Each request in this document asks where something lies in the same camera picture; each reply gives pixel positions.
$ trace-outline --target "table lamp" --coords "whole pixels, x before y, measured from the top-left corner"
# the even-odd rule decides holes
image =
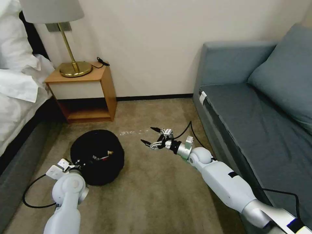
[[[20,0],[23,14],[30,23],[57,23],[63,36],[71,63],[63,63],[59,72],[65,77],[78,77],[92,71],[87,62],[76,62],[69,47],[61,22],[69,22],[84,17],[78,0]]]

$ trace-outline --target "white bedsheet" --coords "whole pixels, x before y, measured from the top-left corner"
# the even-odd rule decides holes
[[[0,155],[35,115],[38,108],[51,97],[44,80],[54,68],[52,63],[42,55],[36,57],[40,60],[41,70],[37,71],[30,67],[23,70],[25,74],[32,75],[39,86],[36,102],[32,103],[0,94]]]

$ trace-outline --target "sofa armrest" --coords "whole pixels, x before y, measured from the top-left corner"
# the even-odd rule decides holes
[[[201,85],[247,82],[266,59],[276,42],[207,42],[203,45],[194,93]]]

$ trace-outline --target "bed frame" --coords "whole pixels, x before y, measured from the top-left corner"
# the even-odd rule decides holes
[[[25,25],[33,53],[49,59],[34,25],[25,21],[22,12],[19,17]],[[42,155],[52,121],[58,116],[54,100],[47,100],[0,157],[0,233],[3,233],[21,202]]]

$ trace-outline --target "black baseboard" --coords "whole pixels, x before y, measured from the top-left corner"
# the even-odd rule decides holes
[[[193,94],[168,94],[168,95],[152,95],[152,96],[133,96],[133,97],[117,97],[117,101],[136,101],[136,100],[156,100],[170,98],[192,98]]]

